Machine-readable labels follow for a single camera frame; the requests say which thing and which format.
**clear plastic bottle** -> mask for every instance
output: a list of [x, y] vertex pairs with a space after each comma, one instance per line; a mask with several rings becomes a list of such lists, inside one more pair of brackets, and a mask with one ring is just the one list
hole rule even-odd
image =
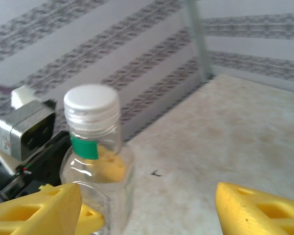
[[122, 142], [118, 93], [107, 86], [75, 87], [64, 96], [72, 147], [63, 159], [62, 183], [80, 184], [83, 203], [102, 213], [95, 235], [119, 235], [133, 206], [134, 154]]

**countertop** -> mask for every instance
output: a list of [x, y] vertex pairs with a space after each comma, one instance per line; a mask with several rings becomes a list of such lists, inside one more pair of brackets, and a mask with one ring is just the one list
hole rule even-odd
[[222, 235], [220, 181], [294, 200], [294, 93], [221, 75], [130, 145], [136, 191], [125, 235]]

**bottle neck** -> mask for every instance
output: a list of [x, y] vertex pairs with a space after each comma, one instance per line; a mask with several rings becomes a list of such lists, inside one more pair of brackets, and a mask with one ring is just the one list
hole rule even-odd
[[121, 124], [119, 121], [100, 130], [81, 131], [74, 127], [70, 127], [70, 135], [73, 149], [77, 155], [80, 155], [79, 153], [83, 152], [85, 149], [87, 149], [87, 151], [96, 151], [95, 148], [98, 145], [102, 145], [106, 149], [118, 154], [123, 145], [121, 138]]

